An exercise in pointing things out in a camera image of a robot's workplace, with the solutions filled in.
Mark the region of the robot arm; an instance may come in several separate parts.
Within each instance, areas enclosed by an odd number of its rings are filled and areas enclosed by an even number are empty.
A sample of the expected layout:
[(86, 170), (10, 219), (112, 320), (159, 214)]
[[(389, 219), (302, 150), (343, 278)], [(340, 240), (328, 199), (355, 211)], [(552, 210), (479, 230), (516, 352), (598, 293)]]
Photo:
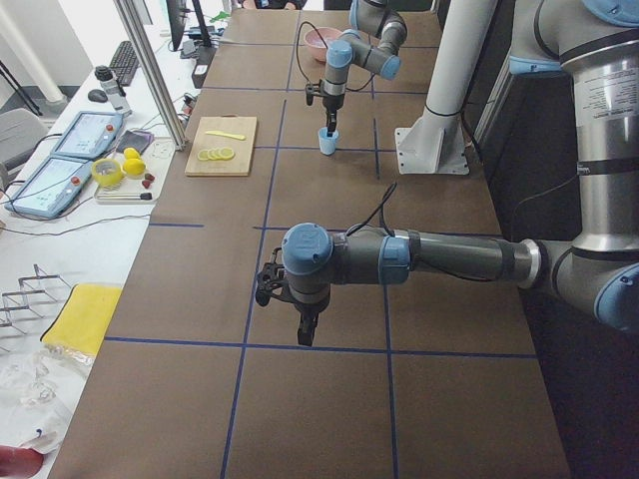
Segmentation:
[(398, 51), (407, 37), (403, 18), (386, 1), (352, 1), (348, 18), (350, 28), (328, 45), (324, 76), (319, 81), (328, 138), (336, 132), (350, 67), (394, 79), (401, 64)]
[(499, 238), (289, 229), (256, 298), (292, 304), (312, 344), (335, 284), (416, 270), (535, 288), (625, 333), (638, 329), (638, 5), (514, 1), (501, 125), (480, 145)]

